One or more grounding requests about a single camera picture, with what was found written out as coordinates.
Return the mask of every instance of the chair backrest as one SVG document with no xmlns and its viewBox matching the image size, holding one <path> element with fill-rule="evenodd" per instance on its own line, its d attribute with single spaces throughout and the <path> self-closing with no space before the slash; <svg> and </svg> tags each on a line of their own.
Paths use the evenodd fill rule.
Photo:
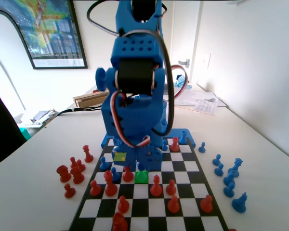
<svg viewBox="0 0 289 231">
<path fill-rule="evenodd" d="M 26 139 L 0 98 L 0 162 L 25 142 Z"/>
</svg>

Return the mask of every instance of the chessboard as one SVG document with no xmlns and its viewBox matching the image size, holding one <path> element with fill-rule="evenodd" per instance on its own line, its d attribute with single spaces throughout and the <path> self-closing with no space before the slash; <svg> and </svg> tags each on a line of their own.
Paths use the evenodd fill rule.
<svg viewBox="0 0 289 231">
<path fill-rule="evenodd" d="M 91 196 L 91 186 L 88 184 L 69 231 L 111 231 L 112 217 L 118 212 L 122 195 L 130 203 L 129 210 L 124 213 L 129 231 L 228 231 L 190 140 L 187 139 L 187 145 L 179 143 L 179 151 L 170 152 L 172 137 L 164 139 L 168 149 L 163 151 L 161 171 L 149 172 L 148 184 L 135 184 L 135 177 L 130 182 L 123 180 L 124 168 L 114 165 L 111 156 L 113 141 L 109 139 L 101 157 L 104 156 L 109 163 L 108 170 L 115 167 L 120 174 L 120 179 L 115 183 L 118 191 L 111 197 L 105 194 L 105 171 L 100 169 L 99 160 L 90 182 L 96 180 L 102 191 L 96 197 Z M 158 197 L 150 193 L 155 175 L 159 176 L 163 188 L 163 193 Z M 171 196 L 166 193 L 166 186 L 170 180 L 175 181 L 177 188 L 175 195 L 180 204 L 177 213 L 171 213 L 167 208 Z M 205 213 L 200 208 L 200 201 L 208 194 L 213 198 L 213 211 Z"/>
</svg>

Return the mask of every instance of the red chess piece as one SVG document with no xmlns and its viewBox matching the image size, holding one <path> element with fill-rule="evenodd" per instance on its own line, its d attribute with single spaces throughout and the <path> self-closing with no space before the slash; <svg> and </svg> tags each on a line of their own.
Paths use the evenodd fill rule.
<svg viewBox="0 0 289 231">
<path fill-rule="evenodd" d="M 86 157 L 85 157 L 85 162 L 87 163 L 90 163 L 92 160 L 93 160 L 93 155 L 91 155 L 89 153 L 89 146 L 88 145 L 85 145 L 82 147 L 83 151 L 85 152 L 86 154 Z"/>
<path fill-rule="evenodd" d="M 64 188 L 66 190 L 66 192 L 64 194 L 64 196 L 66 198 L 71 198 L 71 197 L 73 197 L 75 195 L 76 190 L 74 188 L 71 188 L 71 186 L 69 184 L 66 184 L 64 186 Z"/>
<path fill-rule="evenodd" d="M 74 167 L 78 166 L 74 157 L 71 157 L 71 161 L 72 161 L 71 168 L 74 168 Z"/>
<path fill-rule="evenodd" d="M 123 214 L 116 212 L 112 217 L 112 231 L 127 231 L 128 224 Z"/>
<path fill-rule="evenodd" d="M 80 170 L 83 172 L 86 169 L 86 166 L 81 163 L 81 160 L 77 161 L 77 166 L 80 168 Z"/>
<path fill-rule="evenodd" d="M 125 199 L 125 196 L 119 198 L 118 210 L 120 213 L 126 213 L 129 210 L 130 203 Z"/>
<path fill-rule="evenodd" d="M 130 182 L 133 178 L 134 178 L 134 174 L 131 172 L 131 168 L 128 167 L 124 167 L 125 172 L 123 173 L 123 180 L 125 182 Z"/>
<path fill-rule="evenodd" d="M 178 137 L 173 137 L 173 138 L 172 138 L 172 145 L 170 145 L 170 151 L 171 151 L 171 152 L 177 152 L 177 151 L 179 151 L 178 142 L 179 142 L 179 138 L 178 138 Z"/>
<path fill-rule="evenodd" d="M 159 184 L 159 176 L 155 175 L 153 178 L 154 184 L 151 185 L 150 192 L 153 196 L 160 196 L 163 192 L 162 186 Z"/>
<path fill-rule="evenodd" d="M 205 199 L 200 201 L 200 208 L 202 209 L 202 211 L 206 213 L 212 212 L 213 210 L 212 200 L 213 198 L 210 195 L 207 195 Z"/>
<path fill-rule="evenodd" d="M 107 182 L 107 186 L 105 189 L 105 193 L 107 196 L 113 196 L 117 193 L 118 187 L 112 182 L 112 173 L 107 170 L 104 173 L 105 181 Z"/>
<path fill-rule="evenodd" d="M 177 189 L 174 186 L 174 180 L 169 181 L 169 185 L 167 185 L 166 187 L 166 192 L 170 196 L 175 195 L 175 193 L 177 192 Z"/>
<path fill-rule="evenodd" d="M 96 184 L 96 180 L 92 180 L 90 185 L 91 185 L 90 194 L 92 196 L 98 196 L 102 191 L 102 187 Z"/>
<path fill-rule="evenodd" d="M 178 202 L 178 197 L 177 196 L 172 196 L 171 200 L 168 201 L 168 210 L 172 213 L 177 213 L 180 209 L 180 205 Z"/>
<path fill-rule="evenodd" d="M 81 173 L 81 169 L 78 166 L 71 169 L 71 174 L 73 175 L 73 182 L 75 184 L 80 184 L 85 179 L 85 176 Z"/>
<path fill-rule="evenodd" d="M 61 165 L 57 168 L 57 173 L 60 174 L 60 181 L 65 183 L 71 179 L 72 175 L 68 172 L 68 168 L 65 165 Z"/>
</svg>

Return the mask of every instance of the desk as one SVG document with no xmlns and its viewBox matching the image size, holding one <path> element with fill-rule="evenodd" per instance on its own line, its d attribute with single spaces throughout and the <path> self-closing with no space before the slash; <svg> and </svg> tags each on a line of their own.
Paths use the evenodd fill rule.
<svg viewBox="0 0 289 231">
<path fill-rule="evenodd" d="M 175 108 L 173 127 L 188 128 L 196 148 L 206 143 L 207 151 L 198 158 L 229 228 L 289 231 L 289 157 L 225 107 L 212 116 Z M 101 153 L 104 135 L 100 111 L 66 113 L 0 163 L 0 231 L 67 230 Z M 75 186 L 76 195 L 68 200 L 56 169 L 69 166 L 71 156 L 83 160 L 86 144 L 95 159 L 86 164 L 85 181 Z M 216 154 L 222 155 L 225 171 L 233 167 L 236 157 L 244 161 L 234 196 L 247 192 L 244 214 L 231 207 L 232 199 L 223 194 L 223 179 L 213 173 L 211 161 Z"/>
</svg>

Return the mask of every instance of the framed poster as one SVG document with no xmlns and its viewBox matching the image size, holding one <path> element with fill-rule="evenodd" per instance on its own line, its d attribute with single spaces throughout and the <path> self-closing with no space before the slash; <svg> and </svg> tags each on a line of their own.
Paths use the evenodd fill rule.
<svg viewBox="0 0 289 231">
<path fill-rule="evenodd" d="M 33 69 L 88 68 L 72 0 L 0 0 Z"/>
</svg>

